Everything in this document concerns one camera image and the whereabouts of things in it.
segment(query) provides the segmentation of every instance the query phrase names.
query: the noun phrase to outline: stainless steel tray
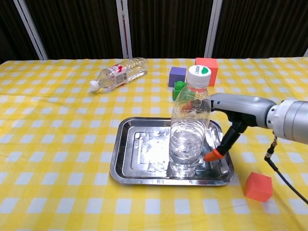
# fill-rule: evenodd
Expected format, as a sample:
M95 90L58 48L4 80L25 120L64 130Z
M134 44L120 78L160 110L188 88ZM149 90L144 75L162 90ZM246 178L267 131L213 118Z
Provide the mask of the stainless steel tray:
M234 175L229 153L218 161L200 158L193 178L168 176L170 118L131 117L119 125L110 164L111 176L123 184L208 185L228 184ZM203 153L213 150L223 137L210 121Z

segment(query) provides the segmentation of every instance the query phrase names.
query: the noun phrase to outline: plastic bottle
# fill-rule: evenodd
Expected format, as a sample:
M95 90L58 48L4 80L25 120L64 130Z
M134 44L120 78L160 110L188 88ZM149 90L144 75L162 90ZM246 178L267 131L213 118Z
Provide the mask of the plastic bottle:
M207 92L210 77L209 68L191 66L187 74L187 85L175 101L169 141L171 177L191 178L195 175L211 112Z
M148 68L149 63L145 58L125 60L102 70L97 79L90 82L90 88L92 91L98 91L99 89L113 90L122 84L144 76Z

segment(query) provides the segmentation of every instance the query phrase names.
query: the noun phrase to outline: white bottle cap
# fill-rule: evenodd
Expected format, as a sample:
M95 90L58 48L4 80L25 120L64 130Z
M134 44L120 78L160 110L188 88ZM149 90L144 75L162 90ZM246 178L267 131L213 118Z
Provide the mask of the white bottle cap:
M90 88L91 88L91 91L97 91L100 89L100 85L98 84L96 80L92 80L90 81Z
M210 83L211 70L202 65L194 65L188 69L187 83L195 88L205 88Z

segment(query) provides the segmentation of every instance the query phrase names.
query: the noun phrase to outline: dark curtain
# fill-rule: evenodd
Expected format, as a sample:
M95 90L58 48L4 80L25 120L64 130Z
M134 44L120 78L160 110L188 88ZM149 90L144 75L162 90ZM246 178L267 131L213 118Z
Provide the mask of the dark curtain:
M13 0L0 0L0 64L38 56Z
M115 0L26 0L49 59L122 58Z
M223 1L214 58L303 56L307 47L307 0Z
M128 0L132 54L203 57L213 0Z

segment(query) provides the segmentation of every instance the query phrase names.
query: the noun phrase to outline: orange cube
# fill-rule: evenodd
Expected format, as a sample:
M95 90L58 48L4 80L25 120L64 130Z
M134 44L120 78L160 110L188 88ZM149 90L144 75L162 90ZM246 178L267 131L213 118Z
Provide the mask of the orange cube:
M271 177L255 172L250 173L246 180L245 196L257 201L266 202L273 196Z
M217 72L218 72L218 63L217 59L209 59L209 58L196 58L195 60L195 65L202 65L210 68L212 74L211 74L211 79L209 86L214 86L216 77L217 77Z

